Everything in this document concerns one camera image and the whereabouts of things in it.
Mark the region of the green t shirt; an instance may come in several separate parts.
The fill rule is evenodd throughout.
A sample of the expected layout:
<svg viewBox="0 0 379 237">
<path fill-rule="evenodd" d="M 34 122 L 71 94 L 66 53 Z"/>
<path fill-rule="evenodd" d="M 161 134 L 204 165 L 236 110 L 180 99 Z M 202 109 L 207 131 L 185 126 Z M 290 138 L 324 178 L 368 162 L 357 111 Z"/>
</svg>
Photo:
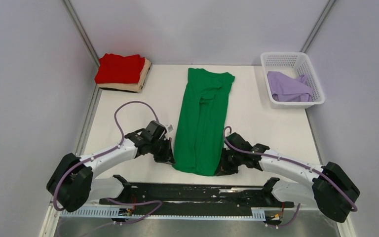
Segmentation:
<svg viewBox="0 0 379 237">
<path fill-rule="evenodd" d="M 174 168 L 214 176 L 224 147 L 223 130 L 235 76 L 189 68 L 174 144 Z"/>
</svg>

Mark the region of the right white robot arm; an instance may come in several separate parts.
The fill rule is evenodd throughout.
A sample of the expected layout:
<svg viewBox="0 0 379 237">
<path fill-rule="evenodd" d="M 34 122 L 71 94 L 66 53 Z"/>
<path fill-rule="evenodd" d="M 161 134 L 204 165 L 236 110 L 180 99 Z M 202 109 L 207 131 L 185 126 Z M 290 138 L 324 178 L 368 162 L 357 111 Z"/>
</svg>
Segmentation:
<svg viewBox="0 0 379 237">
<path fill-rule="evenodd" d="M 350 212 L 357 212 L 360 191 L 338 164 L 313 164 L 285 157 L 269 146 L 251 145 L 236 132 L 225 136 L 224 143 L 216 175 L 234 174 L 244 165 L 286 178 L 270 178 L 264 184 L 262 199 L 266 205 L 288 201 L 313 206 L 339 223 L 345 222 Z"/>
</svg>

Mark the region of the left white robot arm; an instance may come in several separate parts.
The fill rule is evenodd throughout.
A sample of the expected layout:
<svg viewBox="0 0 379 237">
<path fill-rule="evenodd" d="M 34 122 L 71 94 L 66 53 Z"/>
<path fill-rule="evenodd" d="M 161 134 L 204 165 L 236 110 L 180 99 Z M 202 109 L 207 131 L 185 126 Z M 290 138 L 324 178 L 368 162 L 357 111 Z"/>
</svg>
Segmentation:
<svg viewBox="0 0 379 237">
<path fill-rule="evenodd" d="M 147 127 L 130 132 L 112 147 L 90 155 L 66 154 L 61 159 L 46 189 L 53 195 L 58 211 L 74 212 L 85 203 L 103 198 L 115 199 L 120 204 L 131 199 L 130 183 L 121 175 L 99 178 L 114 166 L 151 154 L 158 163 L 174 164 L 171 125 L 152 120 Z"/>
</svg>

